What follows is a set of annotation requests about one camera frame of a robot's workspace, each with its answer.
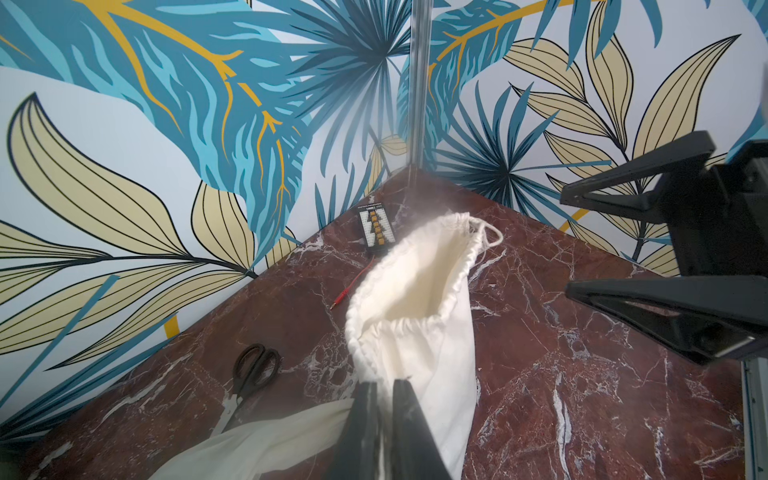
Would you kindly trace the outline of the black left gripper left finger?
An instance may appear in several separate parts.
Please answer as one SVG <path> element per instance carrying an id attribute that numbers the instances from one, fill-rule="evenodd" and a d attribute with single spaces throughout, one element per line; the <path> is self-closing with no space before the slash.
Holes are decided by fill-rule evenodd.
<path id="1" fill-rule="evenodd" d="M 364 382 L 334 449 L 327 479 L 373 480 L 378 476 L 379 405 L 377 384 Z"/>

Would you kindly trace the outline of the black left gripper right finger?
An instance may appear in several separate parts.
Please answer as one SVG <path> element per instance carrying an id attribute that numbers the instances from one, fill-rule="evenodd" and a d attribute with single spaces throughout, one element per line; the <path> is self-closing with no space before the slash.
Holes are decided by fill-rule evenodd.
<path id="1" fill-rule="evenodd" d="M 393 386 L 393 479 L 450 479 L 416 393 L 408 380 Z"/>

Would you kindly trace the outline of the white drawstring soil bag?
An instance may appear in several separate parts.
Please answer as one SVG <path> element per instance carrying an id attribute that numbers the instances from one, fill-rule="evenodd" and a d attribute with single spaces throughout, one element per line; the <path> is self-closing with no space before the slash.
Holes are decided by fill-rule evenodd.
<path id="1" fill-rule="evenodd" d="M 291 416 L 251 422 L 174 456 L 154 479 L 255 479 L 287 470 L 334 446 L 352 399 L 314 406 Z"/>

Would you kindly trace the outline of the large white cloth bag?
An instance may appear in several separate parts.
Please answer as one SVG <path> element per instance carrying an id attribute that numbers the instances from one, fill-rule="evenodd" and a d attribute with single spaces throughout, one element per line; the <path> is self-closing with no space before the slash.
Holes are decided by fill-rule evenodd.
<path id="1" fill-rule="evenodd" d="M 451 213 L 401 239 L 351 297 L 345 338 L 358 378 L 377 386 L 382 439 L 392 440 L 394 384 L 407 380 L 449 475 L 462 475 L 476 408 L 476 354 L 468 277 L 504 236 Z"/>

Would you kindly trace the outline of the aluminium right corner post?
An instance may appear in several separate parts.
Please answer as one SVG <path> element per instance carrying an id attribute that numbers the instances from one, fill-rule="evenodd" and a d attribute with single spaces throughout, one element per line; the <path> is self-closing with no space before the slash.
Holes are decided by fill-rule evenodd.
<path id="1" fill-rule="evenodd" d="M 422 167 L 426 124 L 426 96 L 433 2 L 412 2 L 408 103 L 408 165 Z"/>

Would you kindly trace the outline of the black parallel charging board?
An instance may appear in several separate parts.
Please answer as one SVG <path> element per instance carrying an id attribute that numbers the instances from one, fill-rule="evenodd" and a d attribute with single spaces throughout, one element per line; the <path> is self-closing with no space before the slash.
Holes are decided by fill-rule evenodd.
<path id="1" fill-rule="evenodd" d="M 363 239 L 371 251 L 383 251 L 396 243 L 394 230 L 383 203 L 373 203 L 357 208 Z"/>

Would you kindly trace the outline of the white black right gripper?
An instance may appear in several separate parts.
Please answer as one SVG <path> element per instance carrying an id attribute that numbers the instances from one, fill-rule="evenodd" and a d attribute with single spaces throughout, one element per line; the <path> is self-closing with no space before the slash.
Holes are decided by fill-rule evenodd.
<path id="1" fill-rule="evenodd" d="M 698 365 L 767 356 L 767 142 L 703 169 L 714 150 L 695 131 L 560 194 L 563 205 L 665 221 L 679 273 L 697 277 L 573 281 L 565 295 Z M 603 192 L 654 177 L 642 193 Z"/>

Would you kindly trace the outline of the black handled scissors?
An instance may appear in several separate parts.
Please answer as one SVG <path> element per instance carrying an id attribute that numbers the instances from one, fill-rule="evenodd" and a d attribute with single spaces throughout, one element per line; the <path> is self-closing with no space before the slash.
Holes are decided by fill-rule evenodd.
<path id="1" fill-rule="evenodd" d="M 261 343 L 247 346 L 238 356 L 232 370 L 233 389 L 225 398 L 224 411 L 211 432 L 211 437 L 224 432 L 238 407 L 273 382 L 279 373 L 280 354 Z"/>

